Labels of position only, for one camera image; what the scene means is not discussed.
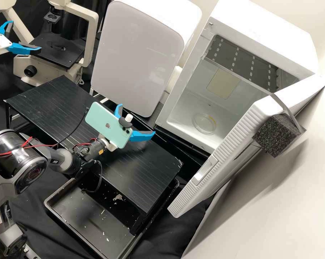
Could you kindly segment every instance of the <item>black cable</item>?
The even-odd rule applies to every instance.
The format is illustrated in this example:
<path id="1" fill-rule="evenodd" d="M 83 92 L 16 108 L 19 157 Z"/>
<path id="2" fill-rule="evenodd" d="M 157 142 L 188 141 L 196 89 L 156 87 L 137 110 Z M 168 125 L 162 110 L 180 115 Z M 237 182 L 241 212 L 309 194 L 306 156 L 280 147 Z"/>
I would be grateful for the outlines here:
<path id="1" fill-rule="evenodd" d="M 82 192 L 87 192 L 87 193 L 95 193 L 99 190 L 100 188 L 100 185 L 101 185 L 101 182 L 102 182 L 102 164 L 100 161 L 98 160 L 95 160 L 94 163 L 97 163 L 98 165 L 100 165 L 100 174 L 99 174 L 99 182 L 98 182 L 98 185 L 97 185 L 97 188 L 94 190 L 94 191 L 89 191 L 87 189 L 82 189 Z"/>
<path id="2" fill-rule="evenodd" d="M 57 146 L 58 147 L 58 145 L 59 144 L 61 144 L 64 140 L 66 140 L 67 138 L 69 138 L 76 130 L 77 130 L 77 128 L 80 126 L 80 124 L 82 123 L 82 121 L 83 121 L 83 119 L 86 117 L 86 115 L 87 115 L 87 112 L 89 111 L 89 108 L 88 107 L 86 107 L 86 110 L 84 111 L 84 113 L 83 113 L 83 116 L 82 116 L 82 119 L 80 120 L 80 122 L 77 124 L 77 126 L 76 126 L 76 128 L 68 135 L 68 136 L 66 136 L 64 139 L 62 139 L 61 141 L 59 141 L 57 144 L 55 144 L 54 146 L 52 146 L 52 147 L 55 147 L 55 146 Z"/>

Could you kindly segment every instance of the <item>petri dish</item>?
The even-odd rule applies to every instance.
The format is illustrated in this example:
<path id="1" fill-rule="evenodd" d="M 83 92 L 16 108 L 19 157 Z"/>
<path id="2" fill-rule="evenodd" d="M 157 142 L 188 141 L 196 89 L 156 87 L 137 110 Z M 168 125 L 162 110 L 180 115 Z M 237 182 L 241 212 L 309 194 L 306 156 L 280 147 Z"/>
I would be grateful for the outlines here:
<path id="1" fill-rule="evenodd" d="M 192 124 L 201 133 L 212 135 L 216 129 L 214 118 L 205 113 L 197 113 L 193 116 Z"/>

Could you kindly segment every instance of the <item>table leg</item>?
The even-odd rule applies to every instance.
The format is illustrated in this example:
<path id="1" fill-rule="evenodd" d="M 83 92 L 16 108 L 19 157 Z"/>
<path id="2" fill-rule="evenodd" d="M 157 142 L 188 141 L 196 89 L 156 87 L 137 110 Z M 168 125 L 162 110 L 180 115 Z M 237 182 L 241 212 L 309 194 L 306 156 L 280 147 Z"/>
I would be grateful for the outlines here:
<path id="1" fill-rule="evenodd" d="M 12 128 L 12 117 L 10 115 L 10 107 L 8 104 L 5 104 L 5 120 L 7 129 Z"/>

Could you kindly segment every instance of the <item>red wire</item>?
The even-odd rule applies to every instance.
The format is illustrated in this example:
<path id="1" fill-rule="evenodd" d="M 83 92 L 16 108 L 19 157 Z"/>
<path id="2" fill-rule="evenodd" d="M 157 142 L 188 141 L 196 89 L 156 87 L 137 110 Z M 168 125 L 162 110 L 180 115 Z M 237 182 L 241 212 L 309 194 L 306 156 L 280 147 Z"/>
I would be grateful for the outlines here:
<path id="1" fill-rule="evenodd" d="M 26 140 L 26 142 L 23 143 L 23 144 L 21 145 L 21 147 L 23 147 L 24 149 L 28 149 L 28 148 L 32 148 L 32 147 L 40 147 L 40 146 L 54 147 L 54 146 L 57 145 L 57 144 L 54 144 L 54 145 L 34 145 L 34 146 L 28 146 L 28 147 L 26 147 L 26 145 L 29 143 L 29 141 L 30 141 L 31 139 L 32 139 L 32 137 L 29 137 L 28 140 Z M 76 144 L 76 145 L 73 147 L 73 149 L 74 149 L 76 146 L 83 146 L 83 145 L 91 145 L 91 143 L 80 143 L 80 144 Z M 11 155 L 11 154 L 12 154 L 12 152 L 9 151 L 9 152 L 6 152 L 6 153 L 1 153 L 0 156 Z"/>
<path id="2" fill-rule="evenodd" d="M 32 137 L 29 137 L 28 140 L 26 140 L 26 142 L 25 142 L 24 144 L 22 144 L 21 146 L 22 146 L 22 147 L 26 146 L 26 145 L 29 143 L 29 141 L 30 141 L 31 139 L 32 139 Z"/>
<path id="3" fill-rule="evenodd" d="M 0 154 L 0 156 L 3 156 L 3 155 L 10 155 L 12 152 L 11 151 L 9 151 L 9 152 L 6 152 L 6 153 L 2 153 L 2 154 Z"/>

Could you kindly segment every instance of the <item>white knob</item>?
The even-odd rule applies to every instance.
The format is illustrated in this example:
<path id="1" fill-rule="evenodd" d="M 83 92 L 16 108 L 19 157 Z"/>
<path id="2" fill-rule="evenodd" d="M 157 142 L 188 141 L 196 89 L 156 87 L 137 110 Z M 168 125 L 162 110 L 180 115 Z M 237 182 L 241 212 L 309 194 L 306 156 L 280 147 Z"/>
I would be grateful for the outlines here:
<path id="1" fill-rule="evenodd" d="M 133 117 L 134 117 L 133 115 L 131 115 L 131 114 L 128 113 L 127 116 L 125 117 L 125 121 L 126 122 L 131 122 L 132 119 L 133 119 Z"/>

